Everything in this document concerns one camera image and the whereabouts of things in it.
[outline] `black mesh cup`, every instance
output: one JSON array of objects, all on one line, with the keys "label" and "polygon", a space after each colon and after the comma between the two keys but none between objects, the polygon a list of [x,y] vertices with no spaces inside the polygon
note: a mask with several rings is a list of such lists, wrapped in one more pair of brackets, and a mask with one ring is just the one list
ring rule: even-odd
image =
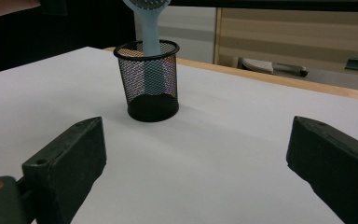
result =
[{"label": "black mesh cup", "polygon": [[126,93],[128,113],[136,120],[157,122],[171,118],[179,109],[176,53],[179,46],[159,41],[161,54],[145,57],[142,41],[114,50]]}]

